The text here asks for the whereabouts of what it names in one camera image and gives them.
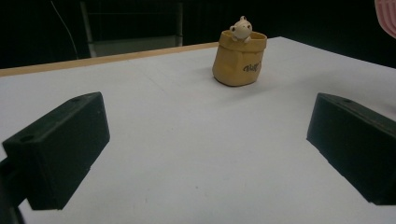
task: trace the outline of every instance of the dark wall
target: dark wall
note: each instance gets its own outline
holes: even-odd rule
[[[185,6],[184,44],[219,40],[244,15],[253,30],[284,36],[360,60],[396,68],[396,39],[380,27],[374,1],[205,2]]]
[[[94,40],[171,35],[177,1],[87,0]],[[0,68],[89,57],[79,1],[54,0],[78,53],[50,1],[22,0],[0,7]],[[380,27],[372,0],[318,2],[184,1],[184,45],[214,42],[244,15],[268,37],[284,36],[364,61],[396,68],[396,39]],[[132,15],[129,12],[159,12]]]
[[[0,7],[0,68],[89,57],[79,4],[54,4],[78,52],[50,1],[5,1]]]

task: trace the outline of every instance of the wooden table edge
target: wooden table edge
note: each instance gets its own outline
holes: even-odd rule
[[[80,60],[67,61],[67,62],[43,63],[43,64],[29,65],[22,67],[5,68],[5,69],[0,69],[0,77],[8,77],[8,76],[37,73],[37,72],[46,72],[46,71],[74,68],[74,67],[83,67],[83,66],[100,64],[100,63],[114,63],[119,61],[146,58],[146,57],[152,57],[152,56],[158,56],[158,55],[164,55],[170,53],[180,53],[189,50],[215,48],[218,45],[219,45],[218,42],[213,42],[213,43],[205,43],[198,45],[188,45],[183,47],[174,47],[168,49],[154,49],[154,50],[139,51],[133,53],[126,53],[126,54],[117,54],[117,55],[97,57],[97,58],[80,59]]]

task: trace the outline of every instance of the cable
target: cable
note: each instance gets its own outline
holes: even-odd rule
[[[69,34],[70,40],[72,41],[72,45],[73,45],[74,51],[75,51],[75,53],[76,53],[76,59],[78,59],[77,48],[76,48],[76,44],[75,44],[75,42],[74,42],[73,36],[72,36],[72,34],[70,33],[69,28],[67,28],[66,23],[64,23],[64,20],[62,19],[61,14],[59,14],[58,9],[56,9],[56,6],[53,4],[52,1],[50,1],[50,3],[52,4],[53,9],[55,10],[55,12],[56,12],[56,14],[58,15],[59,19],[61,20],[62,24],[64,25],[64,28],[66,29],[67,33]]]

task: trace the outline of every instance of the white table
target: white table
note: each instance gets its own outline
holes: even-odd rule
[[[318,92],[396,120],[395,69],[278,37],[258,81],[229,88],[216,50],[0,77],[1,141],[72,97],[105,99],[109,144],[64,210],[24,201],[26,222],[395,223],[305,140]]]

